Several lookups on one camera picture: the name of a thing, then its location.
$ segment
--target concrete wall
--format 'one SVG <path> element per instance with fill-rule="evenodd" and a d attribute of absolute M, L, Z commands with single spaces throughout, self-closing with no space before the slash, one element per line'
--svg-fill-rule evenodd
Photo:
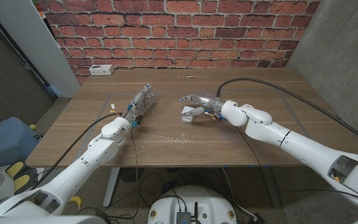
<path fill-rule="evenodd" d="M 287 67 L 358 129 L 358 1 L 322 1 Z"/>

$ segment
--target electrical outlet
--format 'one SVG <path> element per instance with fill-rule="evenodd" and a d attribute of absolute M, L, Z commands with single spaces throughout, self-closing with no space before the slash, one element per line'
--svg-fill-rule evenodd
<path fill-rule="evenodd" d="M 111 75 L 114 67 L 112 65 L 92 65 L 89 71 L 91 75 Z"/>

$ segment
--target red brick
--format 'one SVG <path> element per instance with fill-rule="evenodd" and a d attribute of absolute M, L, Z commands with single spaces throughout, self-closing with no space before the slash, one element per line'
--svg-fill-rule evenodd
<path fill-rule="evenodd" d="M 173 15 L 143 15 L 143 25 L 168 26 L 175 23 Z"/>
<path fill-rule="evenodd" d="M 214 50 L 211 58 L 236 59 L 239 56 L 238 50 Z"/>
<path fill-rule="evenodd" d="M 320 4 L 320 2 L 312 2 L 309 4 L 309 6 L 306 8 L 305 12 L 307 14 L 314 14 L 317 10 L 318 5 Z"/>
<path fill-rule="evenodd" d="M 293 54 L 293 51 L 289 51 L 285 53 L 285 58 L 290 59 Z"/>
<path fill-rule="evenodd" d="M 119 37 L 119 28 L 118 27 L 105 27 L 104 31 L 106 33 L 106 36 L 108 37 Z"/>
<path fill-rule="evenodd" d="M 147 12 L 147 1 L 114 1 L 117 12 Z"/>
<path fill-rule="evenodd" d="M 247 29 L 245 28 L 234 28 L 234 29 L 228 29 L 228 28 L 217 28 L 216 29 L 216 37 L 222 37 L 222 38 L 238 38 L 238 37 L 244 37 L 246 35 Z"/>
<path fill-rule="evenodd" d="M 185 39 L 178 39 L 178 48 L 186 48 L 189 49 L 190 48 L 190 40 L 185 40 Z"/>
<path fill-rule="evenodd" d="M 124 25 L 124 16 L 117 14 L 93 14 L 95 25 Z"/>
<path fill-rule="evenodd" d="M 215 29 L 213 28 L 201 28 L 200 37 L 213 38 L 215 36 Z"/>
<path fill-rule="evenodd" d="M 102 37 L 104 36 L 103 28 L 101 27 L 74 27 L 75 34 L 78 37 Z"/>
<path fill-rule="evenodd" d="M 234 48 L 234 40 L 221 40 L 221 48 L 223 49 Z"/>
<path fill-rule="evenodd" d="M 250 13 L 252 3 L 249 1 L 221 1 L 219 3 L 219 12 L 225 13 Z"/>
<path fill-rule="evenodd" d="M 53 34 L 54 34 L 55 36 L 60 36 L 59 30 L 57 30 L 56 27 L 51 26 L 50 28 L 52 29 L 52 32 L 53 32 Z"/>
<path fill-rule="evenodd" d="M 167 1 L 168 12 L 200 12 L 195 1 Z"/>
<path fill-rule="evenodd" d="M 114 67 L 133 67 L 134 66 L 132 59 L 129 59 L 129 58 L 106 59 L 106 63 L 109 65 L 113 65 Z"/>
<path fill-rule="evenodd" d="M 219 40 L 192 40 L 191 47 L 193 49 L 218 49 Z"/>
<path fill-rule="evenodd" d="M 218 60 L 216 61 L 216 68 L 228 68 L 229 60 Z"/>
<path fill-rule="evenodd" d="M 198 31 L 191 27 L 168 27 L 170 37 L 197 37 Z"/>
<path fill-rule="evenodd" d="M 81 74 L 81 76 L 80 75 L 77 75 L 76 77 L 78 78 L 78 77 L 88 77 L 88 76 L 84 76 L 84 75 L 90 75 L 91 74 L 91 72 L 90 72 L 90 68 L 88 68 L 88 67 L 77 67 L 77 73 L 78 74 Z"/>
<path fill-rule="evenodd" d="M 140 16 L 127 15 L 125 17 L 125 23 L 130 26 L 140 26 Z"/>
<path fill-rule="evenodd" d="M 68 49 L 68 51 L 72 57 L 84 57 L 81 49 Z"/>
<path fill-rule="evenodd" d="M 92 65 L 92 61 L 89 58 L 67 58 L 68 64 L 71 66 L 87 66 Z"/>
<path fill-rule="evenodd" d="M 247 37 L 248 38 L 260 38 L 263 29 L 248 29 Z"/>
<path fill-rule="evenodd" d="M 230 61 L 231 68 L 255 68 L 258 64 L 256 60 L 232 60 Z"/>
<path fill-rule="evenodd" d="M 211 58 L 211 51 L 210 50 L 199 50 L 197 52 L 197 59 L 210 59 Z"/>
<path fill-rule="evenodd" d="M 264 38 L 287 39 L 292 38 L 295 29 L 265 29 Z"/>
<path fill-rule="evenodd" d="M 174 48 L 175 40 L 173 39 L 149 39 L 149 47 L 155 48 Z"/>
<path fill-rule="evenodd" d="M 155 58 L 167 58 L 168 57 L 168 51 L 167 50 L 154 50 L 154 57 Z"/>
<path fill-rule="evenodd" d="M 147 67 L 146 59 L 135 59 L 135 67 Z"/>
<path fill-rule="evenodd" d="M 63 6 L 60 2 L 47 1 L 46 3 L 52 12 L 64 12 L 65 11 L 65 8 L 63 8 Z"/>
<path fill-rule="evenodd" d="M 202 12 L 214 13 L 216 12 L 217 2 L 203 1 Z"/>
<path fill-rule="evenodd" d="M 74 16 L 78 25 L 92 24 L 91 16 L 89 14 L 75 14 Z"/>
<path fill-rule="evenodd" d="M 213 68 L 215 62 L 213 60 L 190 60 L 189 67 L 191 68 Z"/>
<path fill-rule="evenodd" d="M 283 68 L 288 63 L 288 60 L 277 60 L 270 65 L 270 68 Z"/>
<path fill-rule="evenodd" d="M 86 47 L 85 40 L 82 38 L 56 38 L 61 47 Z"/>
<path fill-rule="evenodd" d="M 281 2 L 274 1 L 270 8 L 270 13 L 278 14 L 302 14 L 305 11 L 307 3 L 301 1 Z"/>
<path fill-rule="evenodd" d="M 191 26 L 191 16 L 177 15 L 178 26 Z"/>
<path fill-rule="evenodd" d="M 175 60 L 175 68 L 185 68 L 187 67 L 187 60 Z"/>
<path fill-rule="evenodd" d="M 88 47 L 101 47 L 102 44 L 100 40 L 97 38 L 87 38 L 86 43 L 88 43 Z"/>
<path fill-rule="evenodd" d="M 62 50 L 64 56 L 66 56 L 66 57 L 69 57 L 69 56 L 70 56 L 70 54 L 68 53 L 68 50 L 67 50 L 67 49 L 62 48 L 62 49 L 60 49 L 60 50 Z"/>
<path fill-rule="evenodd" d="M 227 16 L 224 20 L 225 26 L 238 26 L 240 24 L 240 17 L 239 16 Z"/>
<path fill-rule="evenodd" d="M 266 42 L 265 48 L 266 49 L 277 49 L 277 47 L 280 45 L 280 41 L 277 40 L 269 40 Z"/>
<path fill-rule="evenodd" d="M 172 59 L 149 59 L 149 66 L 151 67 L 172 67 Z"/>
<path fill-rule="evenodd" d="M 281 41 L 280 46 L 278 47 L 278 49 L 295 50 L 297 45 L 298 45 L 298 41 L 286 41 L 286 40 L 283 40 L 283 41 Z"/>
<path fill-rule="evenodd" d="M 195 58 L 196 52 L 194 50 L 170 50 L 170 58 Z"/>
<path fill-rule="evenodd" d="M 92 58 L 93 65 L 106 65 L 106 59 L 105 58 Z"/>
<path fill-rule="evenodd" d="M 251 51 L 251 50 L 245 50 L 243 52 L 240 52 L 240 58 L 241 59 L 245 59 L 245 58 L 252 58 L 252 56 L 254 56 L 255 52 Z"/>
<path fill-rule="evenodd" d="M 96 5 L 98 6 L 99 12 L 113 12 L 111 1 L 109 0 L 97 0 Z"/>
<path fill-rule="evenodd" d="M 143 50 L 143 49 L 128 49 L 127 50 L 128 57 L 134 58 L 152 58 L 153 51 L 152 50 Z"/>
<path fill-rule="evenodd" d="M 263 40 L 237 40 L 238 49 L 262 49 L 265 42 Z"/>
<path fill-rule="evenodd" d="M 263 50 L 260 52 L 256 52 L 254 57 L 259 59 L 281 59 L 284 58 L 284 55 L 284 52 Z"/>
<path fill-rule="evenodd" d="M 77 25 L 77 20 L 72 13 L 45 13 L 49 24 Z"/>
<path fill-rule="evenodd" d="M 301 39 L 301 37 L 305 33 L 305 30 L 306 29 L 298 29 L 298 32 L 296 32 L 296 34 L 295 34 L 295 38 L 298 39 L 298 40 Z"/>
<path fill-rule="evenodd" d="M 110 49 L 84 49 L 85 57 L 111 57 Z"/>
<path fill-rule="evenodd" d="M 193 16 L 193 25 L 194 26 L 221 26 L 223 25 L 223 16 L 219 15 L 195 15 Z"/>
<path fill-rule="evenodd" d="M 132 44 L 134 47 L 147 47 L 147 40 L 142 38 L 133 38 Z"/>
<path fill-rule="evenodd" d="M 276 19 L 275 27 L 290 27 L 291 26 L 291 16 L 278 16 Z"/>
<path fill-rule="evenodd" d="M 63 5 L 71 12 L 96 11 L 93 0 L 63 0 Z"/>
<path fill-rule="evenodd" d="M 271 27 L 275 16 L 268 15 L 245 15 L 241 19 L 242 26 Z"/>
<path fill-rule="evenodd" d="M 131 43 L 127 38 L 105 38 L 103 39 L 105 47 L 130 47 Z"/>
<path fill-rule="evenodd" d="M 256 2 L 253 13 L 267 13 L 270 8 L 270 2 Z"/>
<path fill-rule="evenodd" d="M 311 16 L 295 16 L 292 20 L 291 26 L 293 27 L 307 27 L 311 20 Z"/>
<path fill-rule="evenodd" d="M 164 12 L 163 1 L 149 1 L 149 12 Z"/>
<path fill-rule="evenodd" d="M 152 33 L 153 37 L 163 37 L 167 34 L 167 30 L 164 27 L 153 27 Z"/>
<path fill-rule="evenodd" d="M 127 37 L 149 37 L 150 29 L 148 27 L 122 27 L 121 34 Z"/>
<path fill-rule="evenodd" d="M 268 68 L 270 66 L 270 63 L 272 63 L 272 62 L 269 60 L 260 60 L 258 62 L 257 68 Z"/>

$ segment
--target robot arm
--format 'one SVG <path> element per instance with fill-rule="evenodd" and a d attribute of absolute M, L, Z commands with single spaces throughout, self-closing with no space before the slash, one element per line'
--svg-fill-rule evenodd
<path fill-rule="evenodd" d="M 326 147 L 272 121 L 272 117 L 251 105 L 238 106 L 233 101 L 219 98 L 184 96 L 181 100 L 191 100 L 201 107 L 211 110 L 216 116 L 227 119 L 234 126 L 247 123 L 246 135 L 267 142 L 289 153 L 295 159 L 312 168 L 334 189 L 358 196 L 358 155 Z M 192 110 L 182 116 L 194 116 Z M 358 206 L 358 198 L 343 194 Z"/>
<path fill-rule="evenodd" d="M 125 135 L 140 123 L 152 106 L 150 84 L 136 94 L 122 117 L 105 125 L 88 150 L 49 183 L 15 195 L 0 204 L 0 217 L 47 217 L 60 215 L 72 196 L 101 165 L 110 161 L 125 141 Z"/>

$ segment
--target table surface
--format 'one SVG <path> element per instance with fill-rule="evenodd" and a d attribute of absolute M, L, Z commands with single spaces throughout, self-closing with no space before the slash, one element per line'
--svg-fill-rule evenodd
<path fill-rule="evenodd" d="M 252 149 L 263 166 L 301 165 L 280 148 L 247 137 L 244 133 L 246 126 L 240 128 L 240 133 L 227 121 L 219 122 L 208 115 L 198 116 L 192 123 L 181 120 L 183 107 L 194 106 L 189 101 L 180 102 L 181 97 L 215 95 L 221 83 L 240 77 L 274 83 L 334 113 L 308 82 L 290 68 L 116 70 L 111 76 L 89 77 L 27 158 L 26 164 L 52 166 L 88 125 L 110 113 L 110 104 L 115 104 L 118 112 L 125 111 L 135 93 L 146 83 L 151 83 L 157 104 L 145 114 L 142 124 L 133 129 L 135 148 L 128 134 L 117 156 L 105 166 L 136 166 L 135 149 L 140 167 L 257 166 Z M 222 89 L 221 98 L 240 105 L 250 104 L 270 113 L 276 123 L 286 128 L 328 147 L 358 154 L 358 138 L 354 134 L 272 87 L 245 81 L 230 83 Z M 70 165 L 85 152 L 89 141 L 113 119 L 106 118 L 91 128 L 59 166 Z"/>

